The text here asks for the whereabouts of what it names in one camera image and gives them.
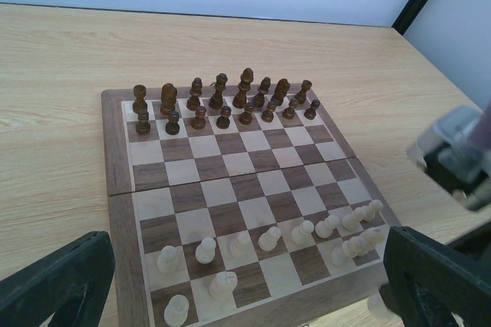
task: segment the wooden table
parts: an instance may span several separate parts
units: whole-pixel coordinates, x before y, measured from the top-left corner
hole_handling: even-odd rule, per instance
[[[402,224],[448,241],[469,214],[406,158],[441,114],[471,102],[392,28],[0,5],[0,279],[109,230],[101,92],[135,84],[313,81]],[[359,302],[311,325],[377,325]],[[101,321],[117,325],[114,288]],[[400,325],[396,319],[381,325]]]

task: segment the wooden chessboard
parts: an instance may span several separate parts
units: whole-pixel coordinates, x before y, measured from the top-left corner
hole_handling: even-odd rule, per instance
[[[177,90],[181,119],[175,136],[165,132],[160,89],[147,90],[151,132],[144,136],[135,131],[132,89],[102,94],[121,326],[165,326],[163,311],[176,294],[189,300],[185,325],[295,326],[363,299],[386,281],[384,243],[342,267],[329,258],[354,234],[373,226],[388,233],[399,221],[324,107],[314,120],[303,116],[316,99],[313,90],[294,119],[286,120],[282,111],[300,84],[292,84],[273,122],[261,120],[262,108],[245,126],[239,122],[242,110],[232,106],[237,88],[228,85],[224,105],[232,116],[226,130],[215,125],[219,112],[208,108],[212,87],[204,87],[200,98],[207,107],[204,130],[191,128],[189,88]],[[252,86],[248,99],[254,94]],[[373,199],[382,200],[384,208],[354,232],[339,226],[328,239],[314,233],[304,246],[290,239],[302,220],[341,218]],[[266,253],[257,240],[270,226],[278,226],[282,238]],[[241,232],[249,232],[253,245],[247,256],[234,259],[229,244]],[[218,246],[215,259],[203,265],[194,252],[207,236]],[[175,246],[180,258],[171,276],[157,268],[166,245]],[[231,299],[217,303],[208,288],[224,270],[235,272],[239,284]]]

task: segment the chess set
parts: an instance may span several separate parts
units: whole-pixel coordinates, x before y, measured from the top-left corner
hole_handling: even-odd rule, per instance
[[[312,83],[253,79],[103,92],[121,326],[296,326],[387,281],[400,223]]]

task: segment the dark brown chess piece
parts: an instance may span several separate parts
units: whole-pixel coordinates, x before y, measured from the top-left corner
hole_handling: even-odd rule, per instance
[[[169,112],[169,121],[166,124],[166,133],[169,135],[177,135],[179,130],[179,114],[177,111],[171,111]]]
[[[160,95],[160,100],[162,101],[160,113],[164,116],[169,116],[170,112],[176,109],[176,98],[177,89],[171,83],[165,84]]]
[[[273,94],[271,100],[276,102],[278,106],[281,106],[289,90],[290,90],[290,83],[288,82],[288,80],[281,79],[280,81],[278,81],[278,84],[276,85],[275,93]]]
[[[261,120],[263,120],[264,122],[272,122],[275,118],[274,112],[277,107],[278,105],[276,104],[276,102],[270,101],[266,106],[265,111],[261,114]]]
[[[220,129],[226,129],[230,125],[230,114],[232,109],[228,106],[223,106],[220,111],[220,117],[216,119],[216,126]]]
[[[309,120],[314,120],[315,116],[317,116],[317,109],[321,105],[321,102],[319,102],[317,99],[314,99],[312,103],[310,103],[310,108],[307,108],[305,110],[304,116],[305,118],[308,118]]]
[[[133,112],[137,114],[139,110],[146,110],[148,106],[144,98],[147,95],[147,89],[143,85],[135,85],[133,95],[136,98],[133,102]]]
[[[287,120],[291,120],[293,117],[295,117],[295,109],[298,106],[298,101],[296,98],[292,98],[290,100],[290,103],[288,104],[288,107],[284,109],[283,111],[283,117],[286,118]]]
[[[191,127],[195,130],[204,129],[206,125],[206,120],[205,120],[206,108],[204,108],[203,106],[198,106],[196,107],[196,112],[194,114],[195,117],[191,121]]]
[[[266,76],[264,79],[262,79],[261,85],[259,85],[258,94],[256,94],[252,99],[252,104],[254,104],[254,107],[261,108],[264,106],[264,94],[268,93],[269,87],[271,87],[271,79]]]
[[[191,84],[191,89],[189,93],[191,97],[187,100],[186,107],[190,111],[195,111],[196,107],[200,105],[199,96],[202,94],[201,88],[203,87],[203,83],[200,78],[194,78],[193,83]]]
[[[150,122],[147,109],[138,111],[137,133],[139,135],[148,135],[150,133]]]
[[[254,104],[249,102],[244,107],[244,112],[240,114],[239,121],[242,125],[250,125],[252,122],[252,112],[254,112]]]
[[[247,103],[247,92],[251,90],[251,83],[254,80],[254,73],[250,68],[246,68],[240,75],[239,92],[233,98],[232,106],[244,108]]]
[[[219,110],[223,106],[222,93],[225,90],[225,84],[228,81],[227,75],[221,73],[216,75],[215,93],[209,99],[209,107],[213,110]]]
[[[295,94],[295,98],[297,99],[299,104],[304,104],[307,100],[307,91],[312,88],[312,83],[309,80],[303,80],[302,89]]]

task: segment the light wood tabletop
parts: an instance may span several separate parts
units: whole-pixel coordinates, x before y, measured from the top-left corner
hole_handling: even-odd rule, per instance
[[[451,108],[473,105],[392,28],[0,5],[0,279],[109,231],[101,92],[144,84],[307,78],[402,224],[445,242],[466,212],[406,158]],[[379,322],[358,302],[315,326]],[[101,320],[117,325],[114,285]]]

